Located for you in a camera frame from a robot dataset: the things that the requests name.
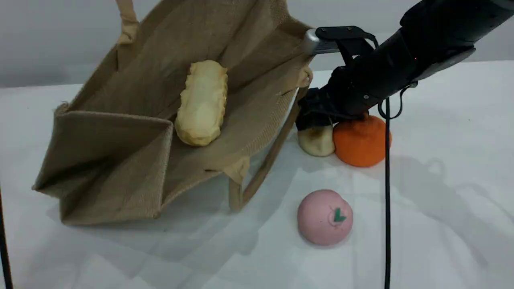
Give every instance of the toy orange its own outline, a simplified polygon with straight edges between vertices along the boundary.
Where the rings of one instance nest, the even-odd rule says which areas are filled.
[[[340,122],[334,127],[333,139],[337,157],[351,166],[372,167],[386,157],[386,123],[376,116]]]

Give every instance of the toy fruit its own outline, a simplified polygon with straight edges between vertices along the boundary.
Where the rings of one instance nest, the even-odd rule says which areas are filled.
[[[304,152],[313,156],[328,156],[334,153],[332,126],[309,128],[298,131],[298,143]]]
[[[350,205],[333,190],[318,190],[307,195],[298,208],[298,229],[311,243],[334,245],[352,229]]]
[[[386,123],[376,116],[338,123],[333,140],[337,157],[354,167],[372,167],[386,157]]]

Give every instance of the white tablecloth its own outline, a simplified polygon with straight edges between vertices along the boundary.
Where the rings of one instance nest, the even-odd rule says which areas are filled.
[[[330,73],[316,72],[312,87]],[[513,75],[514,62],[463,63],[407,91],[392,121],[391,288],[514,286]],[[383,163],[355,169],[335,156],[310,157],[295,132],[239,214],[229,213],[221,176],[159,220],[62,225],[58,201],[30,188],[52,109],[79,88],[0,89],[0,183],[16,288],[383,286]],[[297,231],[300,201],[322,188],[338,191],[355,214],[351,235],[332,248]]]

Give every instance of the black cable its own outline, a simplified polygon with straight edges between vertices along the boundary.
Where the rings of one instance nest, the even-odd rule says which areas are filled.
[[[389,126],[390,105],[389,98],[385,100],[385,279],[384,288],[389,289],[391,283],[391,185],[390,185],[390,165],[389,165]]]
[[[9,254],[7,253],[7,240],[5,237],[4,226],[4,210],[2,208],[2,191],[0,190],[0,254],[2,255],[2,270],[4,271],[4,282],[6,289],[13,289],[11,265],[9,263]]]
[[[403,94],[409,88],[416,87],[417,81],[404,87],[400,92],[400,109],[391,117],[389,98],[385,99],[385,113],[382,110],[382,102],[378,104],[378,112],[385,119],[385,278],[384,289],[389,289],[391,284],[391,166],[390,166],[390,122],[401,115],[403,111]]]

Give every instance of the toy bread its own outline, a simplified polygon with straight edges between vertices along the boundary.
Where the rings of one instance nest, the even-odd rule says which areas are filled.
[[[328,156],[336,150],[331,125],[298,131],[298,143],[306,153],[313,156]]]
[[[191,64],[175,122],[183,142],[204,147],[220,135],[227,103],[227,78],[227,69],[216,61]]]

